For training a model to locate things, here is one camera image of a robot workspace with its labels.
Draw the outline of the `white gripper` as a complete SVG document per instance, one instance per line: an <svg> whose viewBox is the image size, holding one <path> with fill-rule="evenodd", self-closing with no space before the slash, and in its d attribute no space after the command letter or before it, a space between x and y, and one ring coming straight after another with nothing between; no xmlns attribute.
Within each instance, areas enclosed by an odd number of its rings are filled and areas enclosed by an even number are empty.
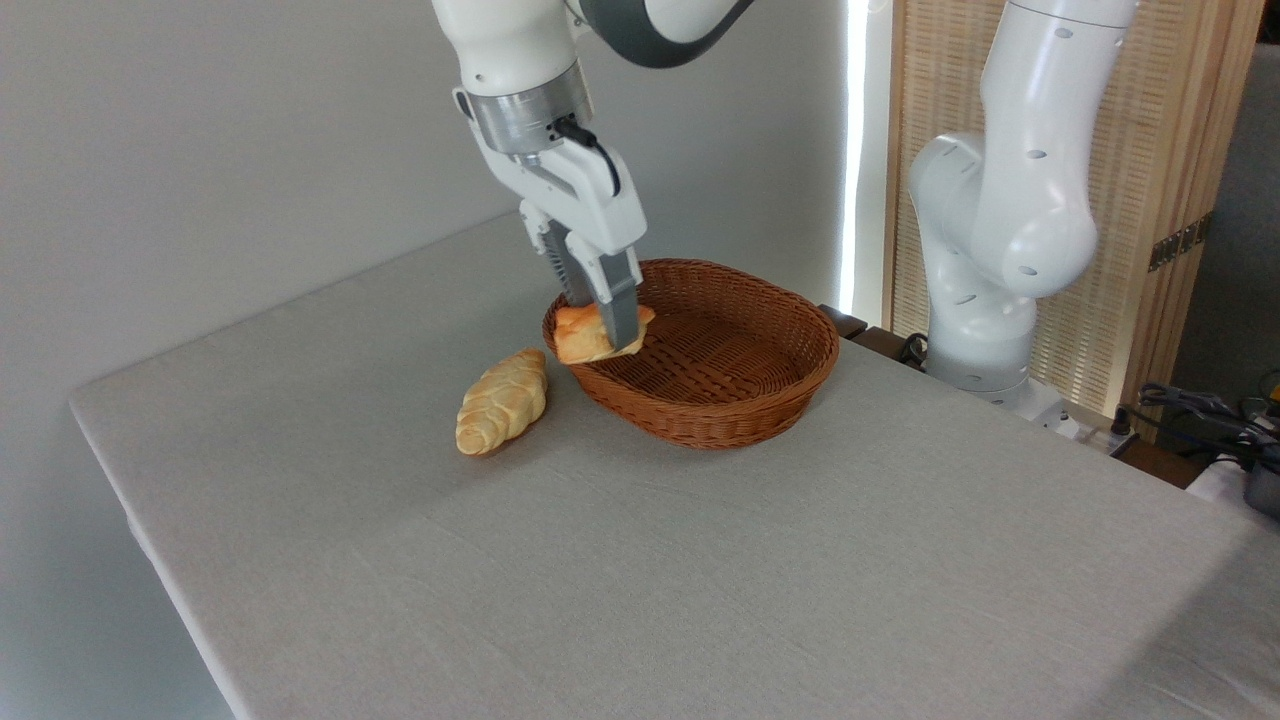
<svg viewBox="0 0 1280 720"><path fill-rule="evenodd" d="M570 306L595 304L611 347L630 346L640 333L643 283L631 247L648 223L622 160L562 132L590 115L582 88L481 96L457 87L454 101L490 173L524 199L524 227Z"/></svg>

